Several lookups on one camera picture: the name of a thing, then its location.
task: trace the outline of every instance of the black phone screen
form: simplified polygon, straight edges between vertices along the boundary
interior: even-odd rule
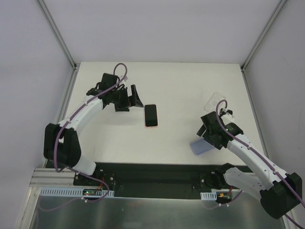
[[[145,105],[144,114],[146,127],[158,126],[157,106],[155,104]]]

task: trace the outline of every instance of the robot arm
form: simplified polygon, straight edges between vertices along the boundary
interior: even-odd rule
[[[302,179],[298,174],[288,174],[275,163],[265,157],[253,152],[256,150],[251,145],[251,141],[244,135],[235,123],[233,123],[233,112],[223,110],[220,114],[220,121],[231,135],[247,143],[245,147],[240,141],[229,136],[219,125],[216,112],[211,112],[203,117],[203,126],[198,131],[205,141],[214,147],[221,149],[225,147],[237,155],[255,173],[256,177],[245,174],[231,164],[224,164],[215,171],[214,176],[207,180],[207,184],[212,188],[220,189],[223,184],[228,184],[247,192],[259,200],[265,211],[275,219],[279,219],[285,213],[293,209],[300,201],[292,194],[285,183],[279,178],[279,173],[289,185],[302,198]]]
[[[57,147],[57,161],[67,167],[85,173],[89,176],[100,178],[101,173],[97,164],[81,155],[81,146],[78,137],[84,127],[97,115],[106,105],[114,104],[116,112],[129,111],[129,107],[143,107],[139,99],[135,85],[131,85],[132,95],[128,96],[124,84],[117,84],[119,79],[116,75],[104,73],[102,81],[96,87],[90,89],[85,97],[85,103],[63,119],[58,124],[48,124],[45,129],[44,157],[53,160],[56,137],[62,128]]]

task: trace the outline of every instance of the white cable clip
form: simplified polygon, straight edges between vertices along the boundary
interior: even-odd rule
[[[251,143],[248,143],[247,149],[250,150],[250,148],[252,148],[252,145],[251,145]]]
[[[128,80],[128,77],[125,76],[125,79],[123,80],[124,82],[126,82]]]
[[[276,175],[276,173],[280,173],[279,171],[277,171],[276,170],[276,168],[273,166],[273,168],[274,168],[274,171],[272,171],[272,173],[274,174],[274,175]]]

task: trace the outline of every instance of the white wall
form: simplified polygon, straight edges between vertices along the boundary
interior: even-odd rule
[[[245,75],[269,156],[304,179],[305,1],[288,2]],[[296,210],[305,226],[305,210]]]
[[[0,9],[0,228],[12,229],[71,68],[34,0]]]
[[[242,64],[279,0],[45,0],[76,62]]]

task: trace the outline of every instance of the metal sheet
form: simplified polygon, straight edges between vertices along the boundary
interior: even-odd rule
[[[41,197],[42,208],[71,198]],[[280,229],[260,203],[243,193],[229,207],[207,210],[215,202],[201,200],[107,198],[85,204],[76,200],[53,212],[39,211],[39,229]],[[36,227],[33,220],[31,229]]]

